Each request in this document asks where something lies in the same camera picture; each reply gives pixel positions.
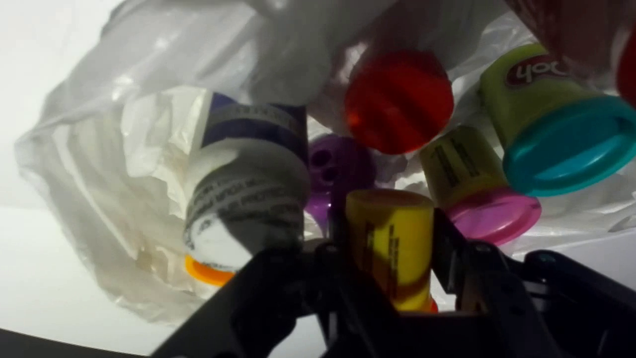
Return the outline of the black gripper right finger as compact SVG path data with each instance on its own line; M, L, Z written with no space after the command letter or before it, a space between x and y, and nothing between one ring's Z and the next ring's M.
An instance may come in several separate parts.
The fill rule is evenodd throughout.
M551 334L506 255L468 241L444 211L434 215L434 273L458 297L462 321L482 325L498 358L551 358Z

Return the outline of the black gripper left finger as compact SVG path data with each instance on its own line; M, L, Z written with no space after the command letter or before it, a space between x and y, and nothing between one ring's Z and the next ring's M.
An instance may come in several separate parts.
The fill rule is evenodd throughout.
M303 309L319 317L325 358L392 358L398 352L398 315L353 257L345 211L327 215L327 239L299 255Z

